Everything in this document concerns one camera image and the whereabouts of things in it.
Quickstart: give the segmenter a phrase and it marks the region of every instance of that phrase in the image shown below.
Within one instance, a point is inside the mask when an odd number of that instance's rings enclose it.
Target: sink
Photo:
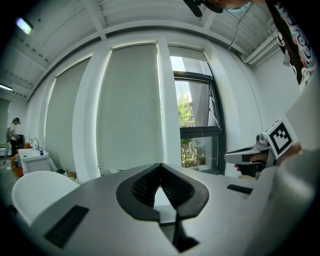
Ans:
[[[49,153],[48,152],[43,151],[43,155],[40,155],[40,152],[35,150],[35,149],[33,149],[33,148],[18,149],[18,153],[19,153],[19,156],[20,156],[20,160],[22,162],[45,159],[45,158],[49,157]]]
[[[49,152],[43,151],[43,155],[34,148],[18,149],[23,174],[37,171],[50,171]]]

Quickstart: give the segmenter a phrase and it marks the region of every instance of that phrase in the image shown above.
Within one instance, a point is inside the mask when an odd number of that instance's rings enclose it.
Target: box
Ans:
[[[268,140],[275,159],[281,157],[294,143],[284,122],[279,119],[263,132]]]

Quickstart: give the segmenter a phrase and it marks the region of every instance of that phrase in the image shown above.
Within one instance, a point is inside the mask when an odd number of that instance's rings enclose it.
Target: ceiling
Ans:
[[[17,27],[4,49],[0,83],[12,87],[16,96],[27,100],[43,75],[68,49],[95,38],[108,40],[110,33],[126,28],[174,27],[229,45],[246,12],[216,14],[204,5],[201,10],[203,16],[195,17],[183,0],[39,1],[25,15],[33,25],[31,33],[26,35]],[[244,56],[252,53],[273,30],[270,19],[267,6],[253,4],[238,26],[233,48]]]

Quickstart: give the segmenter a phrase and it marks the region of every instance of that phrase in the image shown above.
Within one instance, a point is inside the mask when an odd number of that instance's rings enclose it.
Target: white roller blind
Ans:
[[[169,45],[169,52],[170,52],[170,56],[184,57],[184,58],[207,62],[204,53],[200,50]]]
[[[74,107],[88,62],[85,60],[73,66],[56,79],[45,122],[45,149],[58,168],[70,172],[76,172],[72,148]]]
[[[125,170],[163,161],[155,44],[111,53],[99,95],[96,146],[101,168]]]
[[[0,143],[7,142],[7,122],[10,101],[0,98]]]

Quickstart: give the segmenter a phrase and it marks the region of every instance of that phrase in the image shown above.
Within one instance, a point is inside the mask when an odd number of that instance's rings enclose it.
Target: white chair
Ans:
[[[35,171],[21,177],[14,184],[12,200],[19,214],[30,225],[42,211],[78,186],[62,174]]]

